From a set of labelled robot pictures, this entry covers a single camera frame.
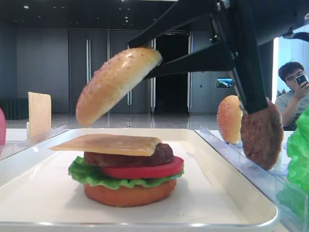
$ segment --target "man's hand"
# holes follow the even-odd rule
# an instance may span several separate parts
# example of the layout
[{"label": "man's hand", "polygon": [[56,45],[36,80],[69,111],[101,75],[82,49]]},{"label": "man's hand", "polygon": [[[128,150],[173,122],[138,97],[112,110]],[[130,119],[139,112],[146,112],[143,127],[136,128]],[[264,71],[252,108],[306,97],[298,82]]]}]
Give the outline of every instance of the man's hand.
[{"label": "man's hand", "polygon": [[296,100],[301,100],[303,97],[309,94],[309,82],[303,82],[297,85],[295,88],[294,98]]}]

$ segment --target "tomato slice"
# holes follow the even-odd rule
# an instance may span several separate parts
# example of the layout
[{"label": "tomato slice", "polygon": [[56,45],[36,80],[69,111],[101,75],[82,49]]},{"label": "tomato slice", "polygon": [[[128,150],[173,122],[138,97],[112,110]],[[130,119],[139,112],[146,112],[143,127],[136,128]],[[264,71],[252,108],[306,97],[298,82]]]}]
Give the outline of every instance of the tomato slice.
[{"label": "tomato slice", "polygon": [[177,156],[173,161],[151,167],[101,167],[103,174],[117,179],[163,178],[176,175],[183,169],[183,159]]}]

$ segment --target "beef patty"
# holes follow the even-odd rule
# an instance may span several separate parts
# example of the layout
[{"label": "beef patty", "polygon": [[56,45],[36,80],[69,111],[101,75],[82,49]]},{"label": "beef patty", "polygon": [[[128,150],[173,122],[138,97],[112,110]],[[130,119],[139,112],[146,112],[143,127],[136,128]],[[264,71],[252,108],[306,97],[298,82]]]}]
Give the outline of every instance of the beef patty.
[{"label": "beef patty", "polygon": [[276,105],[268,102],[268,108],[248,115],[241,120],[241,140],[247,158],[269,170],[277,162],[283,141],[283,126]]},{"label": "beef patty", "polygon": [[168,144],[160,143],[151,156],[123,156],[84,152],[84,162],[100,167],[156,166],[172,162],[174,154]]}]

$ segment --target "yellow cheese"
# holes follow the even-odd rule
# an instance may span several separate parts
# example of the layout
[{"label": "yellow cheese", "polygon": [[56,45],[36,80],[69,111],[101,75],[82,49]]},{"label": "yellow cheese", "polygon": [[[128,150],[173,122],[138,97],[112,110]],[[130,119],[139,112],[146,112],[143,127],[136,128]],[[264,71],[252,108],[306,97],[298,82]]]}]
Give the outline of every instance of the yellow cheese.
[{"label": "yellow cheese", "polygon": [[161,143],[161,140],[154,137],[87,134],[50,149],[54,151],[86,151],[124,156],[151,156],[159,143]]},{"label": "yellow cheese", "polygon": [[30,138],[49,131],[52,127],[52,101],[48,94],[28,92]]}]

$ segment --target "gray t-shirt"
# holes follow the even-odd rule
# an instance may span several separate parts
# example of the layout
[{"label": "gray t-shirt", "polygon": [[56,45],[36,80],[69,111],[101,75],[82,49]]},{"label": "gray t-shirt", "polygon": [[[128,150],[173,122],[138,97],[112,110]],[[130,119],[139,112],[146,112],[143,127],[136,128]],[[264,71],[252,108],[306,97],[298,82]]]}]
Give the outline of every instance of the gray t-shirt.
[{"label": "gray t-shirt", "polygon": [[[290,91],[290,92],[284,93],[284,94],[282,94],[282,95],[277,97],[275,104],[277,105],[277,107],[278,107],[278,109],[279,109],[281,114],[285,111],[285,109],[288,106],[288,103],[292,99],[293,95],[294,95],[294,93],[292,91]],[[294,118],[293,122],[288,127],[286,127],[285,129],[286,130],[291,130],[291,131],[296,130],[296,128],[297,128],[297,125],[296,125],[297,119],[299,118],[300,114],[305,109],[307,109],[308,107],[309,107],[309,95],[305,96],[300,101],[300,104],[299,104],[299,107],[298,107],[298,110],[296,112],[296,115],[295,115],[295,118]]]}]

